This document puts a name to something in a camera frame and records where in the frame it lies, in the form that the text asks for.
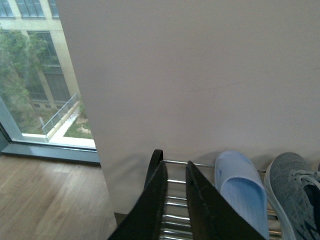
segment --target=green foliage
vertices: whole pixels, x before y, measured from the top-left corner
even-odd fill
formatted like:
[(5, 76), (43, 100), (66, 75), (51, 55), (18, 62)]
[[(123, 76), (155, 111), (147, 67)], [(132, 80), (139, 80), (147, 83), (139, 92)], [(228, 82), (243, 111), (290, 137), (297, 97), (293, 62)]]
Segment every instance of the green foliage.
[(79, 111), (80, 111), (80, 116), (86, 119), (87, 118), (87, 114), (86, 114), (85, 105), (82, 102), (82, 99), (80, 100)]
[(39, 77), (44, 50), (44, 40), (0, 27), (0, 96), (23, 133), (43, 134), (27, 87)]
[(30, 104), (26, 86), (38, 74), (41, 64), (37, 55), (41, 51), (21, 31), (0, 28), (0, 96), (10, 111)]

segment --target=tree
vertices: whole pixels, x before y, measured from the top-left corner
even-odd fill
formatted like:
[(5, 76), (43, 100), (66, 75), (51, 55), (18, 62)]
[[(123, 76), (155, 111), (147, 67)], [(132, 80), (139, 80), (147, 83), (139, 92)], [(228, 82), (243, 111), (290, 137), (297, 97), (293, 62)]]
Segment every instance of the tree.
[(40, 117), (28, 87), (35, 84), (42, 69), (38, 56), (44, 49), (43, 40), (0, 27), (0, 96), (17, 123), (26, 109)]

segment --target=building window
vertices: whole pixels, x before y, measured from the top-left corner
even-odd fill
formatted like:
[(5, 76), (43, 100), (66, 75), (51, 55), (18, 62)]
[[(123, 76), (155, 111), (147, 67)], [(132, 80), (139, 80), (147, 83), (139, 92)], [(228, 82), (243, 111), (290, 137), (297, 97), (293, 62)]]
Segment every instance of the building window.
[(50, 33), (29, 32), (29, 36), (35, 40), (38, 49), (43, 49), (38, 58), (54, 101), (67, 102), (70, 93)]
[(39, 0), (16, 0), (23, 18), (44, 18)]
[(49, 0), (49, 5), (52, 13), (53, 18), (59, 18), (59, 12), (56, 5), (56, 0)]
[(25, 79), (25, 82), (25, 86), (28, 89), (32, 100), (48, 101), (46, 92), (36, 71), (33, 73), (30, 72), (28, 78)]
[(0, 17), (7, 18), (13, 16), (14, 14), (11, 11), (8, 0), (0, 0)]
[(43, 66), (60, 66), (56, 49), (49, 32), (28, 32), (30, 38), (37, 42), (37, 47), (43, 51), (38, 56)]

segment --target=grass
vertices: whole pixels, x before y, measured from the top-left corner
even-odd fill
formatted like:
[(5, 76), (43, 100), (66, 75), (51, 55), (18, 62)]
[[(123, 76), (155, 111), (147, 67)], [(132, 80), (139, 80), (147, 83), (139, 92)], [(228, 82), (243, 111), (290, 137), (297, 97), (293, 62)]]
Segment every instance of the grass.
[(84, 128), (85, 130), (90, 130), (88, 121), (77, 123), (78, 118), (81, 118), (81, 116), (78, 116), (77, 119), (72, 123), (72, 125), (64, 134), (64, 137), (71, 137), (71, 138), (78, 138), (78, 139), (93, 139), (91, 133), (80, 131), (81, 128)]

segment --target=sneaker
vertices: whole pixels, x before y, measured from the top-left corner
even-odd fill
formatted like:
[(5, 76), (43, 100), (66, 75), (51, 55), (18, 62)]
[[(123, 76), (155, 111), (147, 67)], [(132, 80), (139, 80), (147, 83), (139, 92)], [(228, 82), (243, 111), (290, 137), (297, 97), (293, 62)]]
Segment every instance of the sneaker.
[(312, 205), (317, 181), (310, 172), (308, 163), (293, 152), (279, 155), (266, 170), (264, 186), (283, 240), (320, 240)]
[(253, 163), (238, 151), (224, 151), (215, 161), (214, 184), (232, 208), (269, 239), (267, 193)]

